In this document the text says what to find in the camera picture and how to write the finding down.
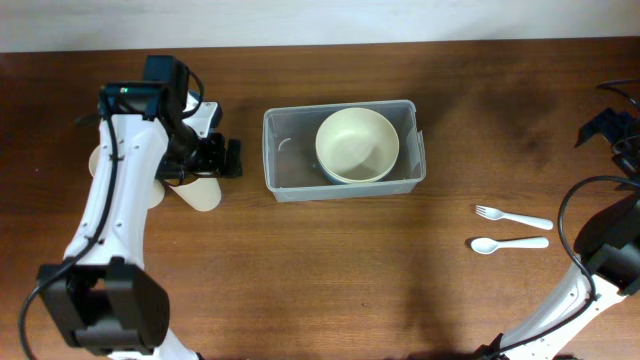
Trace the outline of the cream cup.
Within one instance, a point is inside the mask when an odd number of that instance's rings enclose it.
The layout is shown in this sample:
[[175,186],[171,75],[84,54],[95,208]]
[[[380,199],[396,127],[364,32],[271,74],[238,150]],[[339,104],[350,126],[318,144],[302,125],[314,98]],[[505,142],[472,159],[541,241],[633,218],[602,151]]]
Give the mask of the cream cup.
[[211,211],[222,200],[222,191],[216,178],[187,178],[169,180],[168,185],[189,206],[200,212]]
[[[97,146],[91,153],[88,161],[88,169],[91,176],[95,175],[98,160],[100,158],[100,147]],[[159,180],[155,180],[152,186],[152,195],[149,208],[158,206],[165,196],[165,188]]]

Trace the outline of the blue bowl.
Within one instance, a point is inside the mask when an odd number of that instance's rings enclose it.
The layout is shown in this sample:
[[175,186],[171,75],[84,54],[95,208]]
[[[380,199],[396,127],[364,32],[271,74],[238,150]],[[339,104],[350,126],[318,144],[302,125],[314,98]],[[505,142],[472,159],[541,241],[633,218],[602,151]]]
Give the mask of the blue bowl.
[[322,170],[324,177],[330,181],[332,184],[343,185],[343,184],[364,184],[364,183],[373,183],[383,181],[388,175],[391,174],[393,167],[391,167],[388,171],[378,174],[371,178],[366,178],[363,180],[354,180],[348,179],[346,177],[339,176],[331,171],[329,171],[324,166],[320,165],[319,168]]

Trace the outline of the cream bowl back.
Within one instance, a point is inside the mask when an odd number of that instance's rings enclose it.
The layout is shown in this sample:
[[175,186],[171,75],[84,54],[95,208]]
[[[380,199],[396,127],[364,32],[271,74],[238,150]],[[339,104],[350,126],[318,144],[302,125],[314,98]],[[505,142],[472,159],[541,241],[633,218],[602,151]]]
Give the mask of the cream bowl back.
[[400,141],[391,122],[380,113],[352,107],[327,117],[315,137],[315,153],[332,182],[363,184],[381,181],[394,168]]

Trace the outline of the blue cup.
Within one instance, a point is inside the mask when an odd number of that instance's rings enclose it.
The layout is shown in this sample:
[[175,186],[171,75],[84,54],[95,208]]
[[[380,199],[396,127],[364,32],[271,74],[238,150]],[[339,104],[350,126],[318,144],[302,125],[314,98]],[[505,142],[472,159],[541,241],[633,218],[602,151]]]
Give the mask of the blue cup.
[[202,99],[201,94],[195,90],[190,90],[188,92],[188,103],[185,110],[193,110],[197,105],[200,105],[198,111],[191,117],[188,117],[185,122],[194,130],[199,130],[200,128],[204,128],[204,126],[211,129],[217,128],[223,116],[220,104],[215,101],[205,101]]

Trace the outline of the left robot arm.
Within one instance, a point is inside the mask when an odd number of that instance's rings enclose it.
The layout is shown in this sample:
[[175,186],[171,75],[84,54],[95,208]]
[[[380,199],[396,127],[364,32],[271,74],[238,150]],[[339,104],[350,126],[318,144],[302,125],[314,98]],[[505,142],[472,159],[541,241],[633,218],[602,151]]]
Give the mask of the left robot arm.
[[138,81],[99,93],[99,157],[80,225],[58,264],[42,265],[40,298],[64,341],[112,359],[192,359],[170,330],[167,292],[144,269],[154,185],[174,181],[198,210],[221,178],[242,173],[241,143],[217,132],[222,112],[191,92],[196,74],[147,57]]

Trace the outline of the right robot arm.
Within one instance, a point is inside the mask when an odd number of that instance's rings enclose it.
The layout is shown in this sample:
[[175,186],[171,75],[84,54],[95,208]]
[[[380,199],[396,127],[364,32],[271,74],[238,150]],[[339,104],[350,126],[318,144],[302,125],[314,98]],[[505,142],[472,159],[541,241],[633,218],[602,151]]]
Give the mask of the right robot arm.
[[[589,177],[569,189],[556,220],[571,259],[566,275],[533,315],[481,346],[476,359],[555,359],[595,317],[639,293],[639,119],[607,108],[579,129],[576,144],[597,134],[612,146],[612,161],[624,175]],[[629,194],[591,217],[570,244],[564,226],[569,202],[597,182],[615,183]]]

